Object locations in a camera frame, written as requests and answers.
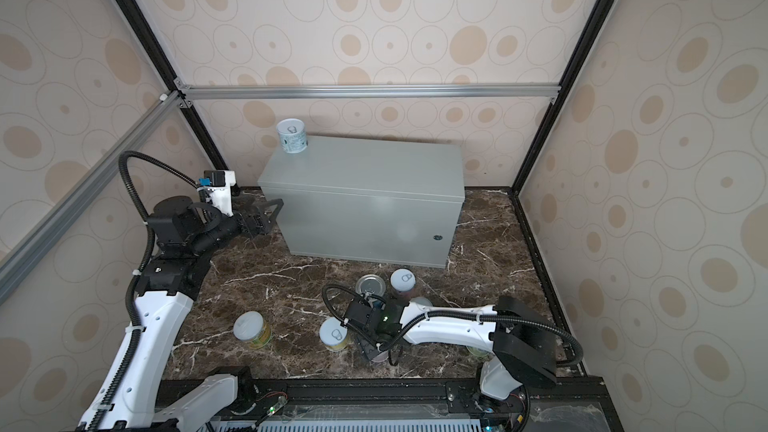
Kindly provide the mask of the pink label white-lid can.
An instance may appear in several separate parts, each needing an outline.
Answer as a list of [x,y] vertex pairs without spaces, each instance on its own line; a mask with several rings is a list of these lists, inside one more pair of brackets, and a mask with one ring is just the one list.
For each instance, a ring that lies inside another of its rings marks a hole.
[[387,351],[379,351],[376,347],[373,347],[368,343],[362,344],[361,348],[364,357],[371,363],[383,363],[388,360]]

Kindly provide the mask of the teal label white-lid can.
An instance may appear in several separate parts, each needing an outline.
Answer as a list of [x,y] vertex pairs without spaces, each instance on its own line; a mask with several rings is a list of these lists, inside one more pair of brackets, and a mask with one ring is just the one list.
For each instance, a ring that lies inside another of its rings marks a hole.
[[307,149],[305,123],[298,118],[286,118],[276,125],[280,144],[285,153],[298,154]]

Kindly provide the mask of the green orange label can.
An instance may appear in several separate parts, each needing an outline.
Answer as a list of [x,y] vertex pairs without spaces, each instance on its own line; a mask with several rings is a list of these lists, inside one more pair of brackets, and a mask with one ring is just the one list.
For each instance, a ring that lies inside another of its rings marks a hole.
[[479,348],[476,348],[476,347],[467,346],[466,349],[467,349],[469,354],[474,359],[476,359],[478,361],[481,361],[481,362],[490,360],[493,357],[493,353],[492,352],[489,352],[489,351],[486,351],[486,350],[482,350],[482,349],[479,349]]

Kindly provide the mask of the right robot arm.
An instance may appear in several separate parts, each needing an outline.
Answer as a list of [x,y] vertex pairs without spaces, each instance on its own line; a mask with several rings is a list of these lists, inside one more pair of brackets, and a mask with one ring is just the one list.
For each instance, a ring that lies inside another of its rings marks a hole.
[[577,365],[584,356],[581,343],[521,301],[502,296],[495,305],[445,308],[398,297],[355,293],[340,314],[326,306],[340,324],[378,352],[405,343],[440,343],[489,353],[480,372],[479,394],[506,400],[524,388],[552,388],[560,368]]

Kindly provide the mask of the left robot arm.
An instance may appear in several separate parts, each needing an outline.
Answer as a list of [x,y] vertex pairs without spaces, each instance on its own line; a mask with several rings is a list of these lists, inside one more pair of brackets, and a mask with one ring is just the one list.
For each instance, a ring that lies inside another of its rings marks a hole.
[[148,232],[147,248],[125,296],[130,323],[117,356],[80,431],[195,431],[223,409],[246,413],[257,402],[249,372],[223,368],[163,410],[156,401],[173,344],[211,267],[212,256],[241,235],[266,235],[280,199],[251,198],[225,211],[230,196],[205,201],[174,196],[147,210],[130,196]]

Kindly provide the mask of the open blue label can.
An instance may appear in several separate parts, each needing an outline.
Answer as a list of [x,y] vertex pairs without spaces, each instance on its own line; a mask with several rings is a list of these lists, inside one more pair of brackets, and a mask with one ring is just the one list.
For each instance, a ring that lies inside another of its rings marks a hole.
[[355,292],[374,308],[381,308],[384,304],[382,298],[386,294],[386,283],[375,274],[364,275],[356,282]]

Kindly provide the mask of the yellow label white-lid can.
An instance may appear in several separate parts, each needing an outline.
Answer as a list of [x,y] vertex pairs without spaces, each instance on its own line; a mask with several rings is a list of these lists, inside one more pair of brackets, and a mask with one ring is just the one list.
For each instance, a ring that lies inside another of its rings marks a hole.
[[348,330],[338,319],[333,317],[328,317],[324,320],[319,328],[318,335],[323,345],[330,351],[339,352],[348,345]]

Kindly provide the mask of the pink can near cabinet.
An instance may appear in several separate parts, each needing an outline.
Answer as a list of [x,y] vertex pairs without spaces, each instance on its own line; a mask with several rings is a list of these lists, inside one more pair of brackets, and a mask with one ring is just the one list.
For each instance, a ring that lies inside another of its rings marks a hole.
[[400,268],[391,274],[390,284],[398,296],[410,299],[415,293],[416,277],[411,270]]

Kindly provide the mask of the peach label white-lid can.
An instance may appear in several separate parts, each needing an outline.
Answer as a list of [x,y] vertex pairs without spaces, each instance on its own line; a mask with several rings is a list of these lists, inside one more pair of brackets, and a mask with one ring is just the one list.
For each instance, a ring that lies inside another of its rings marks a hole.
[[422,297],[422,296],[414,297],[412,299],[412,302],[417,303],[417,304],[422,305],[422,306],[426,306],[426,307],[432,307],[433,306],[432,302],[429,299],[427,299],[426,297]]

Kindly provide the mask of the green yellow label can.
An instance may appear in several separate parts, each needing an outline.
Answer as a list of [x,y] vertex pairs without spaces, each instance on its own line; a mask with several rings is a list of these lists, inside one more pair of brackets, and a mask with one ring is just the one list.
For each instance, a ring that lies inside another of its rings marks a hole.
[[236,319],[233,334],[250,347],[261,349],[270,342],[272,329],[261,313],[248,311]]

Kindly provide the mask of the grey metal cabinet box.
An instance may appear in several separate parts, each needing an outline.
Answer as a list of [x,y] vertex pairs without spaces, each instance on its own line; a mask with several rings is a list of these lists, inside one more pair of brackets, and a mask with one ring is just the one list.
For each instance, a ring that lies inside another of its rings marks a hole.
[[465,200],[459,146],[312,136],[259,177],[294,255],[443,268]]

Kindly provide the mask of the horizontal aluminium rail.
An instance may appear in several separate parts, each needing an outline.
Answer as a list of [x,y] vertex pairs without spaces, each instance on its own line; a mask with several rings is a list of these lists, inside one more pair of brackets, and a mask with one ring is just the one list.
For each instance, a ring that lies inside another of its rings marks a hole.
[[183,84],[181,93],[190,100],[309,100],[309,99],[403,99],[544,97],[556,98],[556,83],[517,84],[384,84],[384,85],[279,85],[198,86]]

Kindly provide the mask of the left diagonal aluminium rail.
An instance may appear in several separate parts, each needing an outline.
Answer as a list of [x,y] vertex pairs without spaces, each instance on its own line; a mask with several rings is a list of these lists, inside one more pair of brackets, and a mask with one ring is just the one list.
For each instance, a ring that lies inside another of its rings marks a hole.
[[178,109],[180,103],[181,94],[178,91],[168,92],[165,99],[157,101],[4,258],[1,263],[3,302],[12,296],[83,211],[113,180],[118,173],[120,154],[143,145],[157,125],[165,120],[169,112]]

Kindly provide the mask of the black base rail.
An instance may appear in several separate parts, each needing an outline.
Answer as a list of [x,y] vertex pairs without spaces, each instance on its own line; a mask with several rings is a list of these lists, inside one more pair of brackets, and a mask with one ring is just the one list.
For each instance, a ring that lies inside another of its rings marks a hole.
[[203,379],[124,379],[101,388],[82,418],[100,431],[620,431],[604,381],[559,378],[505,399],[476,378],[255,379],[246,366]]

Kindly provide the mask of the left black corner post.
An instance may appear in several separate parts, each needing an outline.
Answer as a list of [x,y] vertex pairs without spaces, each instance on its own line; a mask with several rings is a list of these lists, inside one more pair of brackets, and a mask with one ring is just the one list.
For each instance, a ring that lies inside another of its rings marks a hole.
[[215,169],[229,170],[230,167],[215,143],[207,125],[204,123],[201,114],[195,107],[193,101],[189,99],[183,91],[185,83],[181,80],[174,68],[166,53],[166,48],[153,30],[139,2],[137,0],[113,1],[166,90],[169,92],[176,92],[181,97],[182,104],[179,106],[180,112],[211,165]]

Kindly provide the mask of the black corner post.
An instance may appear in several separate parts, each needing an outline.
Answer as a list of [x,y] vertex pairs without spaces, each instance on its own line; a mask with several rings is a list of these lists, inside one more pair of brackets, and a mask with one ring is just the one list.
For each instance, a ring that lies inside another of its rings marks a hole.
[[229,170],[230,167],[215,143],[207,125],[204,123],[201,114],[195,107],[193,101],[189,99],[183,91],[185,83],[181,80],[174,68],[166,53],[166,48],[153,30],[139,2],[137,0],[113,1],[166,90],[169,92],[176,92],[181,97],[182,104],[179,106],[180,112],[211,165],[215,169]]
[[596,0],[587,17],[586,24],[576,42],[575,48],[559,81],[559,92],[554,101],[548,106],[542,122],[527,150],[520,170],[510,189],[510,197],[517,198],[528,180],[548,137],[554,130],[560,113],[575,86],[579,75],[592,51],[598,37],[608,20],[616,0]]

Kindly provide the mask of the right black corner post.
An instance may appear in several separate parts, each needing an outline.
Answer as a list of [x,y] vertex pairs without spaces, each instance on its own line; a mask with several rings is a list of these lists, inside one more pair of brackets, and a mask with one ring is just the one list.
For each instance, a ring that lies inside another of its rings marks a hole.
[[510,189],[510,197],[517,198],[528,180],[548,137],[554,130],[560,113],[575,86],[579,75],[592,51],[598,37],[608,20],[616,0],[596,0],[587,17],[586,24],[576,42],[575,48],[559,81],[559,92],[554,101],[548,106],[542,122],[527,150],[520,170]]

